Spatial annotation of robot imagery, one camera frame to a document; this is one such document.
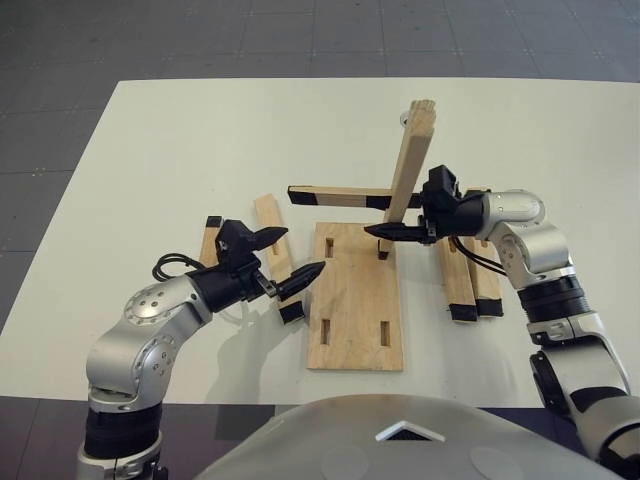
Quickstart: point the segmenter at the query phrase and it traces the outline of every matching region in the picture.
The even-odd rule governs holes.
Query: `black cable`
[[[480,255],[476,255],[475,253],[473,253],[472,251],[468,250],[460,241],[460,239],[458,237],[452,236],[451,237],[453,239],[453,244],[456,246],[456,248],[458,250],[460,250],[460,253],[462,253],[465,257],[467,257],[469,260],[471,260],[474,263],[477,263],[478,265],[480,265],[481,267],[486,268],[487,270],[491,270],[492,272],[498,273],[500,275],[504,275],[505,277],[507,276],[507,274],[504,271],[504,268],[502,267],[502,265],[498,262],[495,262],[489,258],[480,256]]]
[[[158,262],[151,270],[151,275],[153,278],[158,280],[159,282],[166,282],[170,278],[173,278],[173,275],[169,275],[162,271],[162,267],[167,265],[168,263],[184,263],[187,267],[193,267],[195,270],[201,270],[206,268],[202,263],[194,260],[191,257],[187,257],[182,253],[167,253],[166,255],[161,256],[158,259]]]

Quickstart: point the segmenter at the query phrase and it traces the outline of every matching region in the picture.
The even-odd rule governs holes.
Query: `wooden board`
[[[488,242],[473,237],[464,239],[464,246],[481,257],[495,260],[496,252]],[[502,290],[498,274],[467,259],[469,276],[473,287],[476,309],[480,317],[502,317]]]
[[[273,195],[268,194],[260,197],[255,200],[254,204],[258,222],[262,227],[284,227],[278,204]],[[269,273],[273,280],[279,283],[291,276],[293,265],[286,235],[267,248],[266,255]],[[278,302],[278,308],[284,323],[304,317],[302,297],[299,294],[288,298],[284,302]]]
[[[475,322],[478,320],[478,312],[467,257],[455,248],[450,238],[438,240],[436,248],[451,318],[460,322]]]
[[[294,205],[324,205],[328,207],[363,207],[386,210],[391,204],[390,188],[314,187],[292,185],[287,194]],[[419,193],[413,193],[408,208],[421,208]]]
[[[204,227],[204,235],[202,236],[202,246],[200,247],[199,261],[205,267],[213,267],[218,264],[218,255],[216,254],[216,237],[222,226],[222,217],[207,217],[207,223]]]
[[[378,259],[377,239],[360,223],[317,223],[308,368],[403,368],[396,258]]]
[[[384,222],[402,222],[407,210],[424,158],[433,138],[436,121],[435,102],[416,100],[411,102],[409,118],[400,145],[400,154],[391,184],[391,204],[384,214]],[[378,252],[385,258],[393,242],[381,239]]]

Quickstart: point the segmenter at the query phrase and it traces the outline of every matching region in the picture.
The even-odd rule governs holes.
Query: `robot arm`
[[[540,350],[530,357],[544,405],[575,423],[588,455],[626,478],[640,468],[640,398],[598,313],[588,306],[562,233],[543,202],[525,191],[470,192],[464,198],[446,167],[429,172],[418,227],[380,224],[369,233],[430,244],[474,236],[491,241],[529,318]]]
[[[118,323],[87,360],[89,415],[78,451],[79,480],[166,479],[158,467],[162,400],[182,345],[212,313],[263,294],[289,298],[308,286],[324,262],[306,265],[276,284],[252,253],[276,242],[285,228],[251,232],[227,220],[218,234],[219,264],[151,285],[127,302]]]

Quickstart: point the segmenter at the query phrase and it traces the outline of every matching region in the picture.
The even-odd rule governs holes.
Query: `table surface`
[[[462,188],[544,199],[637,392],[640,85],[391,78],[121,82],[0,336],[0,394],[86,398],[91,344],[153,283],[160,255],[197,257],[208,215],[255,228],[253,200],[273,193],[298,264],[315,222],[381,221],[375,210],[291,205],[286,187],[388,187],[399,117],[417,98],[434,99],[438,115],[421,178],[444,163]],[[183,347],[166,400],[298,404],[382,392],[540,406],[535,346],[509,285],[505,317],[458,325],[434,249],[397,248],[403,372],[307,370],[307,324],[282,326],[262,298],[217,315]]]

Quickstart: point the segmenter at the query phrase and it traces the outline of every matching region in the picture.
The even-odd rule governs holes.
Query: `wooden stick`
[[[386,210],[391,204],[390,188],[314,187],[292,185],[287,189],[294,205],[362,207]],[[420,194],[413,193],[408,208],[421,208]]]
[[[495,250],[492,245],[473,237],[464,239],[464,246],[468,250],[490,260],[495,259]],[[502,292],[498,274],[487,270],[477,263],[467,259],[473,296],[476,301],[476,309],[480,317],[502,317]]]
[[[436,243],[442,266],[444,289],[451,310],[451,318],[460,322],[478,320],[473,286],[469,276],[467,257],[458,251],[451,238]]]
[[[424,158],[429,150],[436,121],[435,102],[418,100],[411,103],[409,119],[402,137],[400,154],[391,184],[391,204],[384,214],[384,222],[402,222],[413,189],[420,175]],[[393,242],[378,241],[378,257],[387,258]]]
[[[268,194],[260,197],[255,200],[254,204],[258,222],[262,227],[284,226],[278,210],[278,204],[273,195]],[[286,239],[281,237],[280,240],[266,250],[266,253],[271,278],[276,282],[282,282],[289,278],[293,271],[293,265],[291,264],[291,254]],[[285,324],[304,317],[302,297],[300,295],[294,295],[284,302],[278,302],[278,308]]]
[[[222,217],[207,217],[202,237],[202,247],[200,247],[200,263],[205,267],[213,267],[218,264],[218,254],[216,253],[216,237],[222,226]]]

